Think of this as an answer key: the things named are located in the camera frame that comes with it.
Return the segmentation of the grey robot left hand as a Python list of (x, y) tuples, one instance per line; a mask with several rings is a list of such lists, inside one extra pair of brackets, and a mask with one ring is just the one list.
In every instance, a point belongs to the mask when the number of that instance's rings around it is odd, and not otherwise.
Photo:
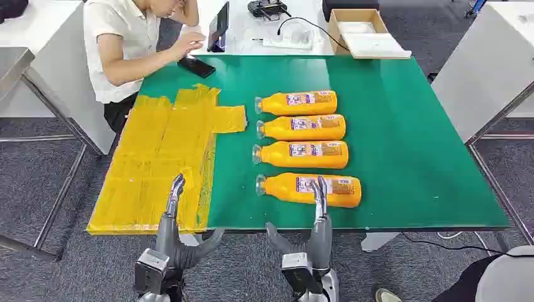
[(184, 185), (185, 178), (180, 173), (171, 183), (166, 209), (159, 220), (156, 239), (156, 250), (167, 255), (169, 266), (175, 269), (189, 269), (196, 266), (202, 258), (217, 248), (225, 232), (223, 228), (218, 228), (210, 238), (197, 246), (189, 246), (181, 242), (177, 217), (179, 197)]

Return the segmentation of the person's right hand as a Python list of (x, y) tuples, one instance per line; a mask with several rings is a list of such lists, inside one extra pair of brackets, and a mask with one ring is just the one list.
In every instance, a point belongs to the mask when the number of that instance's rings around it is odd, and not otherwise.
[(191, 51), (203, 47), (203, 42), (206, 36), (199, 32), (188, 32), (181, 34), (175, 43), (169, 48), (171, 57), (174, 60), (181, 60), (187, 56)]

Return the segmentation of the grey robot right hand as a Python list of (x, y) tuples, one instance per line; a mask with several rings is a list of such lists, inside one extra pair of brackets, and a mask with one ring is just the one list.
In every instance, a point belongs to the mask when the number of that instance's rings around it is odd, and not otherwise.
[(330, 269), (332, 249), (332, 221), (327, 214), (327, 184), (322, 176), (311, 182), (315, 201), (315, 220), (308, 241), (292, 244), (278, 233), (274, 224), (265, 224), (269, 241), (283, 254), (305, 252), (314, 270), (326, 272)]

